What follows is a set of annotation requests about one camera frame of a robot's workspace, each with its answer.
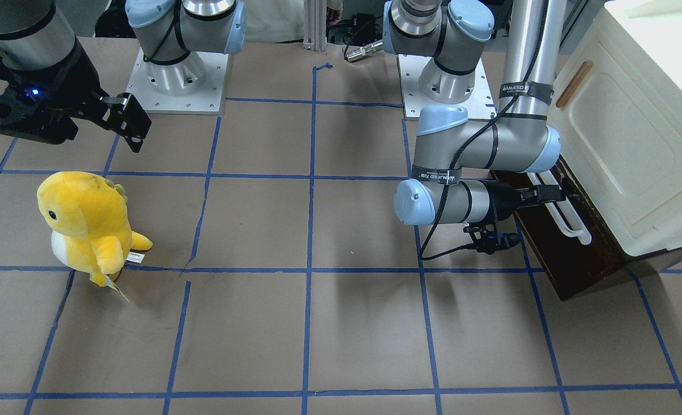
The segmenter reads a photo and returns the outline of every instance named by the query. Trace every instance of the light blue joint cap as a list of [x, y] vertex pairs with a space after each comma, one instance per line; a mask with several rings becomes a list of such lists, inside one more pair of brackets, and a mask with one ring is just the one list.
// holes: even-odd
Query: light blue joint cap
[[415, 179], [400, 182], [395, 192], [395, 214], [404, 224], [433, 224], [435, 206], [428, 187]]
[[141, 29], [159, 20], [175, 6], [175, 0], [127, 0], [128, 24]]
[[233, 12], [233, 22], [231, 31], [228, 32], [226, 48], [223, 53], [239, 53], [244, 49], [244, 37], [247, 34], [247, 13], [244, 2], [236, 3], [236, 10]]
[[420, 111], [418, 135], [433, 134], [469, 121], [469, 111], [463, 106], [431, 104]]
[[385, 2], [385, 18], [382, 19], [382, 47], [387, 53], [395, 54], [392, 47], [392, 26], [389, 22], [389, 6], [392, 5], [392, 0]]
[[451, 0], [449, 16], [456, 27], [472, 39], [486, 42], [494, 30], [494, 16], [489, 7], [478, 0]]
[[562, 135], [554, 127], [547, 126], [548, 137], [546, 138], [546, 146], [544, 146], [541, 155], [536, 158], [531, 167], [526, 168], [520, 173], [543, 173], [551, 170], [552, 167], [559, 161], [559, 155], [562, 153]]

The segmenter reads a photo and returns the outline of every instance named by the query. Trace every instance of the stuffed animal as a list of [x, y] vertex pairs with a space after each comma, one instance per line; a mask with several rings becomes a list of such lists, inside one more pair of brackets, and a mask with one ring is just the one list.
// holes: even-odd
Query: stuffed animal
[[60, 171], [39, 186], [36, 199], [52, 228], [54, 255], [90, 273], [98, 286], [118, 290], [113, 281], [130, 249], [151, 248], [151, 241], [128, 225], [127, 198], [120, 184], [92, 173]]

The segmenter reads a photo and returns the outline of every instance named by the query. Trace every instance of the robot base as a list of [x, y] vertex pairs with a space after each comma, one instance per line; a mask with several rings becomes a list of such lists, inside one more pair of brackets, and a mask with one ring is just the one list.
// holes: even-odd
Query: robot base
[[144, 111], [150, 114], [220, 115], [223, 105], [228, 55], [194, 52], [202, 59], [207, 79], [196, 92], [187, 95], [167, 95], [159, 92], [149, 81], [143, 51], [136, 57], [127, 92], [135, 95]]
[[[402, 87], [402, 98], [405, 104], [405, 119], [418, 120], [420, 110], [423, 106], [438, 104], [438, 102], [428, 98], [420, 88], [420, 74], [423, 73], [428, 61], [431, 58], [415, 55], [398, 55], [397, 62], [400, 69], [400, 84]], [[468, 99], [461, 103], [450, 105], [462, 105], [467, 108], [470, 119], [489, 120], [497, 112], [494, 107], [492, 95], [489, 90], [487, 76], [484, 73], [482, 61], [477, 64], [476, 84]]]

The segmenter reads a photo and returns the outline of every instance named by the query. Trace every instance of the black label band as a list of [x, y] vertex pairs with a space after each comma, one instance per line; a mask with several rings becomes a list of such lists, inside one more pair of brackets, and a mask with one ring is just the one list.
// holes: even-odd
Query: black label band
[[551, 105], [554, 98], [554, 87], [538, 82], [509, 82], [499, 87], [499, 97], [514, 97], [515, 95], [528, 95], [536, 100], [541, 100], [547, 105]]
[[437, 182], [439, 184], [456, 184], [461, 180], [461, 169], [441, 170], [436, 168], [422, 168], [412, 166], [412, 178], [422, 182]]

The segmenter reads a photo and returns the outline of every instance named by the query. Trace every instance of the person's hand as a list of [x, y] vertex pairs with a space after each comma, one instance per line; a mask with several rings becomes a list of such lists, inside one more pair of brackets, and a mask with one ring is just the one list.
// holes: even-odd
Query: person's hand
[[336, 26], [341, 21], [342, 14], [343, 8], [339, 10], [333, 10], [330, 7], [325, 8], [325, 25], [328, 27]]

